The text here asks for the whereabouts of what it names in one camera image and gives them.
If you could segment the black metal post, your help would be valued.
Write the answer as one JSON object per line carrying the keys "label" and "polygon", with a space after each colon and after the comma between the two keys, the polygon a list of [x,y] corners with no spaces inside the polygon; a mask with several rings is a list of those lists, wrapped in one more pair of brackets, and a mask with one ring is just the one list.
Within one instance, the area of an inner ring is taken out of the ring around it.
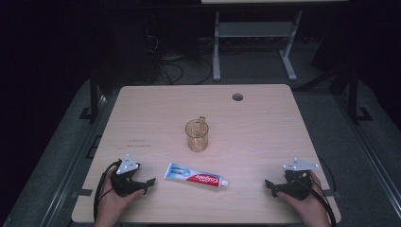
{"label": "black metal post", "polygon": [[90,106],[85,107],[81,111],[79,119],[86,119],[90,123],[93,123],[96,120],[96,117],[99,113],[98,102],[100,100],[96,70],[93,70],[90,76],[89,87],[90,87]]}
{"label": "black metal post", "polygon": [[347,79],[348,85],[348,102],[347,102],[347,113],[354,124],[358,124],[361,121],[372,121],[372,117],[368,110],[364,107],[357,105],[357,91],[358,91],[358,76],[357,70],[351,68]]}

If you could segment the dark computer tower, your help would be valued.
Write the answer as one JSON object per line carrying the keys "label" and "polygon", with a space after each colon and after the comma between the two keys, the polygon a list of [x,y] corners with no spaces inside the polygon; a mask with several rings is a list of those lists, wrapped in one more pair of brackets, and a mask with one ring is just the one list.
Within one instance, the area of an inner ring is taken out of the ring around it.
{"label": "dark computer tower", "polygon": [[152,56],[148,51],[148,39],[143,18],[133,14],[119,15],[107,24],[107,63],[114,80],[125,85],[148,85],[156,80]]}

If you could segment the white metal stand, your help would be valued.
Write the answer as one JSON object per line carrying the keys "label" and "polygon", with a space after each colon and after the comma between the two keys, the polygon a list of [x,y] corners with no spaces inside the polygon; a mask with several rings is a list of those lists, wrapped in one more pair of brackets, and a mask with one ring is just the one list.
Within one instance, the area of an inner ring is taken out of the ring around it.
{"label": "white metal stand", "polygon": [[297,10],[292,21],[284,22],[221,22],[219,12],[215,14],[213,80],[220,81],[219,40],[222,38],[287,38],[284,49],[279,51],[280,58],[290,81],[297,76],[289,59],[289,53],[302,18],[303,12]]}

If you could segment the white and red toothpaste tube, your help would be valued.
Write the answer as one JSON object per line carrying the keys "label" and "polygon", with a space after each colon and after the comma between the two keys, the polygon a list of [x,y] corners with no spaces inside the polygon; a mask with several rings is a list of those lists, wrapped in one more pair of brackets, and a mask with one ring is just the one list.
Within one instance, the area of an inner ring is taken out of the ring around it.
{"label": "white and red toothpaste tube", "polygon": [[191,183],[213,186],[216,188],[227,186],[229,183],[217,174],[192,169],[170,163],[166,169],[165,178],[167,180],[178,180]]}

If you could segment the person's left hand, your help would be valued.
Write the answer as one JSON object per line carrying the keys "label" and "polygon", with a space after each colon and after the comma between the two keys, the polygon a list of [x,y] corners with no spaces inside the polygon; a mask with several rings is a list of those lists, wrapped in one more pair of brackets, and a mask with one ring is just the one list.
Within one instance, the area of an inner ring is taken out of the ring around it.
{"label": "person's left hand", "polygon": [[118,196],[113,190],[111,176],[115,172],[112,168],[104,180],[100,201],[97,207],[97,216],[94,227],[114,227],[125,210],[140,196],[140,191],[133,192],[126,197]]}

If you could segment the person's right hand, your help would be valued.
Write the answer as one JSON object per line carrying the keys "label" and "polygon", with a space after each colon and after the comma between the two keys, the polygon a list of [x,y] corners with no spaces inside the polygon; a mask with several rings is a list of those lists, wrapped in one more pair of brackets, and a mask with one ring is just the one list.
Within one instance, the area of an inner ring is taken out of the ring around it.
{"label": "person's right hand", "polygon": [[312,194],[302,201],[283,192],[278,192],[277,196],[297,211],[306,227],[331,227],[325,208]]}

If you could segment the amber transparent cup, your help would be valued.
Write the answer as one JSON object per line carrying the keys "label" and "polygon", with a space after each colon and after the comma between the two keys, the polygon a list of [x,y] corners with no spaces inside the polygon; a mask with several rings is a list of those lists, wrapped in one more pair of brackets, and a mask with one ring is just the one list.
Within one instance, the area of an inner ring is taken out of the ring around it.
{"label": "amber transparent cup", "polygon": [[206,150],[208,146],[208,132],[209,126],[203,116],[193,119],[186,124],[187,145],[191,151],[200,152]]}

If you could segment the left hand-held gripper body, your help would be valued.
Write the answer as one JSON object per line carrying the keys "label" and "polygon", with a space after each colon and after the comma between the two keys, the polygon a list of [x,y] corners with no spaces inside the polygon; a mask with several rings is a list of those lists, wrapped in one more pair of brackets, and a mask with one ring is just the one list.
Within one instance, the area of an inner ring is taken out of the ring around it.
{"label": "left hand-held gripper body", "polygon": [[132,179],[139,167],[140,165],[129,154],[118,161],[117,170],[111,176],[113,189],[118,196],[126,197],[138,190],[147,189],[145,183],[136,182]]}

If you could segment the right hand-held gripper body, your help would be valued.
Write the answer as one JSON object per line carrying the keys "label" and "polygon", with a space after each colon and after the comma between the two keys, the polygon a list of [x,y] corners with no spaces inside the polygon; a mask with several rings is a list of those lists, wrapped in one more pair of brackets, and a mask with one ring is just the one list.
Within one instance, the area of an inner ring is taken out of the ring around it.
{"label": "right hand-held gripper body", "polygon": [[284,177],[287,182],[279,184],[277,190],[299,201],[306,199],[309,195],[309,190],[312,188],[310,171],[319,168],[319,164],[294,158],[288,164],[283,165],[285,170]]}

